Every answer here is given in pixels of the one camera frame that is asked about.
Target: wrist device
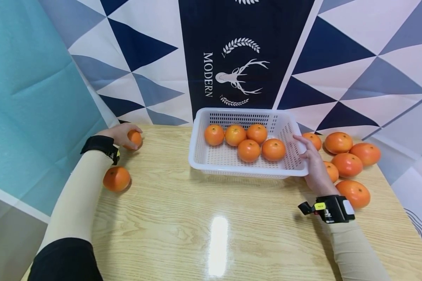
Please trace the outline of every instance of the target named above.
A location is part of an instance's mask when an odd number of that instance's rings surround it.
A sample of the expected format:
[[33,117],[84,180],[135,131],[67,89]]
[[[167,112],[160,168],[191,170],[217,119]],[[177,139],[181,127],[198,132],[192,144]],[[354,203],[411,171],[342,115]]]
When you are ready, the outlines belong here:
[[89,150],[98,150],[113,160],[113,165],[117,165],[120,159],[119,149],[114,146],[114,139],[107,136],[92,136],[87,139],[80,154]]
[[303,215],[314,213],[327,224],[338,224],[354,220],[354,210],[344,196],[329,195],[316,198],[316,203],[311,207],[308,202],[298,205]]

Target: antlers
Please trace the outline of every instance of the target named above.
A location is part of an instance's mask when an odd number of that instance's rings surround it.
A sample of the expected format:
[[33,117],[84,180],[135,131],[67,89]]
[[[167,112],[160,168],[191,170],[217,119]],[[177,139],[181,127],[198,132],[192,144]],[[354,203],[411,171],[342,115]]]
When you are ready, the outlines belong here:
[[[236,75],[236,77],[246,75],[246,74],[242,74],[242,72],[243,72],[243,71],[244,71],[247,67],[249,67],[250,65],[253,65],[253,64],[258,64],[258,65],[261,65],[262,67],[264,67],[264,68],[268,69],[268,68],[267,68],[267,66],[265,66],[265,65],[264,65],[264,63],[270,63],[270,62],[267,62],[267,61],[256,62],[256,59],[251,59],[249,62],[247,62],[247,63],[246,63],[246,65],[244,65],[244,66],[242,66],[242,67],[240,67],[240,68],[235,68],[235,69],[232,71],[232,74],[235,74],[235,75]],[[245,82],[244,82],[244,81],[238,81],[238,80],[236,79],[236,81],[235,81],[235,82],[231,82],[231,85],[232,85],[234,88],[237,88],[237,89],[239,89],[241,92],[243,92],[243,94],[244,94],[244,95],[249,95],[249,94],[259,94],[260,92],[258,92],[258,91],[262,90],[262,88],[259,88],[258,90],[255,90],[255,91],[245,91],[245,90],[243,89],[243,87],[241,86],[241,84],[240,84],[240,83],[245,83]]]

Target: deer logo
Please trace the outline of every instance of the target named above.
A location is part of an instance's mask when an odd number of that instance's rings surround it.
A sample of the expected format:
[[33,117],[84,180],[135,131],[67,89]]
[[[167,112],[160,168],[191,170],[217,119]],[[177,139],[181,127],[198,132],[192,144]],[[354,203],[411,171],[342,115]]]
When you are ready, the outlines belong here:
[[[244,4],[254,4],[256,2],[259,2],[259,0],[236,0],[239,1],[240,3],[244,3]],[[231,53],[234,49],[236,48],[240,48],[240,47],[249,47],[251,48],[255,53],[259,53],[259,50],[261,49],[261,47],[252,39],[244,37],[244,38],[235,38],[232,41],[228,42],[228,44],[226,44],[224,46],[224,48],[222,49],[223,53],[222,56],[225,57]],[[259,65],[264,67],[265,69],[268,69],[267,67],[267,61],[257,61],[256,59],[251,59],[249,62],[247,62],[244,66],[241,66],[240,68],[235,68],[231,73],[225,73],[225,72],[220,72],[216,75],[216,81],[223,84],[223,83],[227,83],[229,82],[231,84],[231,86],[235,89],[238,89],[239,91],[241,91],[244,95],[248,96],[250,94],[261,94],[261,90],[262,88],[259,88],[255,91],[247,91],[246,89],[243,88],[243,83],[245,83],[245,81],[239,80],[238,77],[240,76],[245,76],[247,75],[246,73],[243,73],[244,70],[246,70],[250,65]],[[222,103],[232,106],[232,107],[237,107],[237,106],[241,106],[243,104],[246,104],[249,102],[249,98],[246,98],[245,100],[242,101],[231,101],[228,98],[224,97],[223,95],[220,96],[220,101],[222,101]]]
[[261,65],[262,67],[264,67],[265,69],[268,69],[267,66],[264,65],[264,63],[270,63],[267,61],[261,61],[261,62],[257,62],[256,59],[251,59],[249,62],[247,62],[244,66],[241,66],[240,68],[235,68],[231,74],[227,74],[225,72],[219,72],[216,75],[216,81],[219,83],[226,83],[229,82],[231,83],[231,86],[233,88],[236,88],[238,90],[240,90],[244,95],[249,95],[249,94],[260,94],[262,90],[262,88],[259,88],[258,90],[255,91],[246,91],[244,90],[244,88],[241,86],[241,83],[245,83],[244,81],[239,81],[238,77],[239,76],[244,76],[246,74],[242,74],[244,72],[244,70],[249,67],[250,65]]

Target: orange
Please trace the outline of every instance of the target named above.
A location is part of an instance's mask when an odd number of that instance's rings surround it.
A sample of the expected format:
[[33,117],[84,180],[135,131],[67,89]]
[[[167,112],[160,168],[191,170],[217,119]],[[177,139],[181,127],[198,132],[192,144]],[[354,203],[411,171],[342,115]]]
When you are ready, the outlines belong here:
[[238,145],[238,156],[244,162],[255,162],[260,154],[259,144],[252,139],[246,139]]
[[253,124],[247,129],[247,139],[252,139],[261,145],[267,139],[267,129],[261,124]]
[[[138,146],[138,149],[141,148],[142,137],[141,137],[141,134],[138,131],[131,130],[131,131],[128,132],[127,136],[132,142],[136,143],[136,145]],[[126,149],[133,150],[133,148],[128,147],[126,145],[124,145],[124,147]]]
[[211,146],[216,146],[224,142],[225,132],[217,124],[209,125],[205,129],[205,141]]
[[342,196],[345,196],[354,209],[361,209],[370,202],[369,190],[354,180],[343,180],[336,184]]
[[286,155],[286,147],[279,139],[268,139],[264,142],[261,152],[268,161],[277,162]]
[[327,161],[324,161],[324,165],[327,168],[327,172],[328,172],[328,175],[330,176],[330,180],[333,181],[333,183],[335,183],[336,180],[338,180],[339,178],[338,168],[336,168],[336,166],[333,165],[333,163],[327,162]]
[[350,153],[358,156],[365,167],[377,163],[381,158],[380,149],[367,142],[355,144]]
[[309,139],[313,143],[317,151],[322,148],[322,141],[320,140],[319,136],[315,133],[304,133],[302,137]]
[[330,153],[347,153],[353,146],[353,140],[346,133],[336,132],[327,136],[324,145]]
[[243,140],[247,139],[247,133],[240,125],[231,125],[225,131],[225,139],[232,147],[237,147]]
[[112,192],[121,192],[131,181],[129,172],[124,167],[110,168],[103,178],[103,185]]
[[363,163],[358,156],[350,153],[341,153],[331,161],[343,178],[352,178],[363,170]]

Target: navy banner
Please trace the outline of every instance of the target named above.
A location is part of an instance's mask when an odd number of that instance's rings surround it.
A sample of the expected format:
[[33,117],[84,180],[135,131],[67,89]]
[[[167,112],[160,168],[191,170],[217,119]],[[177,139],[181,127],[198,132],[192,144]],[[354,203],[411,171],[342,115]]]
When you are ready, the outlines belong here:
[[193,116],[272,108],[314,0],[179,0]]

